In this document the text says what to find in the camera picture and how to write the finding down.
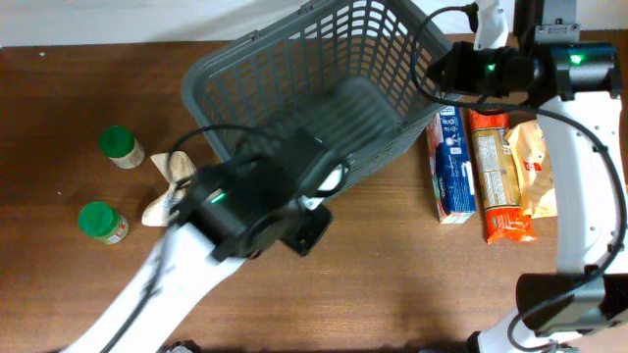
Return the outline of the yellow coffee sachet bag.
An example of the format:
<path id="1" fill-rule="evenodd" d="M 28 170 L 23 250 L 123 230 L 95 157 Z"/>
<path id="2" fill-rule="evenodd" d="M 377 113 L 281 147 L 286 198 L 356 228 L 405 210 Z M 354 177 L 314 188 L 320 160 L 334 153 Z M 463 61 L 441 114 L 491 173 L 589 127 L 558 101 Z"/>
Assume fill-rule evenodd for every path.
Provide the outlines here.
<path id="1" fill-rule="evenodd" d="M 551 160 L 538 121 L 517 125 L 506 140 L 517 172 L 523 215 L 532 219 L 556 217 Z"/>

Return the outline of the orange biscuit packet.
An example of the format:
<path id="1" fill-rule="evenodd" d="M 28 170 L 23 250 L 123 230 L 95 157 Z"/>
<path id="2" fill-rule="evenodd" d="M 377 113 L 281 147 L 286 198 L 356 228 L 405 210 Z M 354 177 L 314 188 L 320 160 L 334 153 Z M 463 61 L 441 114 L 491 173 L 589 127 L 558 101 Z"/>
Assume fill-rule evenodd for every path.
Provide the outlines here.
<path id="1" fill-rule="evenodd" d="M 481 185 L 486 241 L 536 240 L 531 218 L 523 214 L 516 168 L 506 141 L 508 115 L 487 116 L 470 110 L 468 120 Z"/>

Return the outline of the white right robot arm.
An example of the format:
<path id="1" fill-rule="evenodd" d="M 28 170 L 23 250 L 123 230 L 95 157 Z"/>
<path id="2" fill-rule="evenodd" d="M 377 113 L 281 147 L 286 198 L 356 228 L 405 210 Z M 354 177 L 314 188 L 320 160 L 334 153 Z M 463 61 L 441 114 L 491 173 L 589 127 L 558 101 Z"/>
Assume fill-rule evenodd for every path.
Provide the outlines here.
<path id="1" fill-rule="evenodd" d="M 519 1 L 508 22 L 499 2 L 462 7 L 475 33 L 427 69 L 437 102 L 467 96 L 476 112 L 536 116 L 547 142 L 558 212 L 556 270 L 517 281 L 516 306 L 457 352 L 568 352 L 572 341 L 627 322 L 627 190 L 620 149 L 617 49 L 580 38 L 572 1 Z"/>

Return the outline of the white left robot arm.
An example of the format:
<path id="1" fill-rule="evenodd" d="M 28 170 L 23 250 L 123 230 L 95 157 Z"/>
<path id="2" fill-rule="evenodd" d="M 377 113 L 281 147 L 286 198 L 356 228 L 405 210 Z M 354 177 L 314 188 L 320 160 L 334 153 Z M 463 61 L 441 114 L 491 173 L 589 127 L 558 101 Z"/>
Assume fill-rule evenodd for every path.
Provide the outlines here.
<path id="1" fill-rule="evenodd" d="M 140 270 L 70 352 L 157 352 L 196 304 L 280 241 L 307 256 L 332 222 L 345 156 L 307 130 L 198 169 L 167 195 L 169 222 Z"/>

